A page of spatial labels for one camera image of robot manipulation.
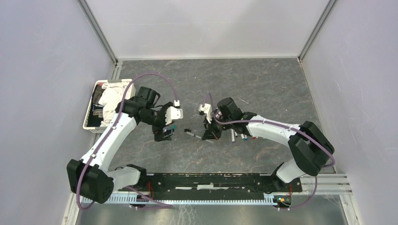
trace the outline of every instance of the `gray marble tabletop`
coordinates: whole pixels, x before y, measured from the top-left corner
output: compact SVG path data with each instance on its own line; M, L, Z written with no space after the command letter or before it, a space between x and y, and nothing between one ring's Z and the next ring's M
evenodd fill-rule
M151 126L139 124L116 153L110 169L135 164L157 173L255 172L270 173L292 158L290 150L266 139L240 138L231 142L224 131L214 143L184 133L189 128L202 136L203 119L198 107L211 92L216 104L232 97L244 112L286 123L310 120L319 125L310 91L297 59L214 59L124 61L120 78L155 71L175 85L184 119L175 123L172 141L155 142ZM169 85L159 77L147 76L135 83L161 94L159 103L173 101Z

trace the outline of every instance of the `white cloth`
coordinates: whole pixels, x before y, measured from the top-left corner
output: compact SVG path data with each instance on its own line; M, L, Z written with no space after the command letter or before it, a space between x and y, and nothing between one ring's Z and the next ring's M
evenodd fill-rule
M102 84L102 89L105 89L102 93L98 104L103 105L102 116L104 120L101 122L100 127L107 127L111 122L113 115L115 114L115 109L117 104L122 100L124 90L126 90L129 82L119 82L119 83L104 83ZM129 99L135 94L136 90L134 84L132 84L127 91L126 98Z

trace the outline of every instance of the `white basket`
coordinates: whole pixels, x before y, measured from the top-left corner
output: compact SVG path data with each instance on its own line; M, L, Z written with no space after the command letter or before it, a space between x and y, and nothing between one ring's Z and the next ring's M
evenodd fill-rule
M97 81L97 82L95 83L95 85L94 85L94 88L93 88L93 90L92 90L92 93L94 93L94 91L95 91L95 86L96 86L98 83L120 83L120 82L131 82L131 79L100 80L100 81ZM131 88L131 96L130 96L130 97L133 97L133 96L135 95L135 93L136 93L136 89L134 88L134 84L132 84L130 88ZM86 116L85 116L85 118L84 118L83 129L89 130L89 131L91 131L92 133L95 133L95 134L96 134L96 133L103 133L107 127L87 127L88 115L89 115L90 109L91 109L91 98L92 98L92 95L91 95L91 97L90 97L90 101L89 101L88 107L87 107Z

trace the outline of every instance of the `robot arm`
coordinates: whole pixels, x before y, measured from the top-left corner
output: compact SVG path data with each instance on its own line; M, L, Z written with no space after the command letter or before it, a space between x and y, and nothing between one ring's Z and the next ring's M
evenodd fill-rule
M286 124L265 119L252 112L243 113L231 98L221 100L214 111L209 104L201 105L199 112L206 115L204 120L206 131L202 137L203 140L219 139L223 130L233 129L238 134L263 137L289 147L293 159L279 165L272 174L275 180L273 184L277 188L305 174L318 175L329 159L326 153L309 142L304 136L295 132L295 129L315 139L330 154L334 153L334 148L330 142L319 128L309 121L302 125ZM237 120L247 122L231 123Z
M154 105L160 94L156 91L141 87L137 95L124 100L120 112L120 104L116 108L110 125L94 144L94 146L79 160L72 159L67 165L70 189L77 192L80 176L83 181L80 186L80 195L99 203L104 203L112 192L128 185L138 183L143 168L126 166L121 170L108 171L109 164L127 135L135 129L139 122L152 125L155 141L171 140L174 129L164 129L174 120L183 118L183 111L179 102L169 102L154 110Z

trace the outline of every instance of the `white wall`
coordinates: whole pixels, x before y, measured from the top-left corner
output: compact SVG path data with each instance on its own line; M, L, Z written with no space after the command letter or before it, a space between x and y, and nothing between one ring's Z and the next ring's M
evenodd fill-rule
M88 0L116 56L291 57L328 0Z
M324 129L366 225L397 224L398 4L339 1L304 58Z
M66 164L89 147L84 113L111 69L77 1L0 3L0 224L61 223Z

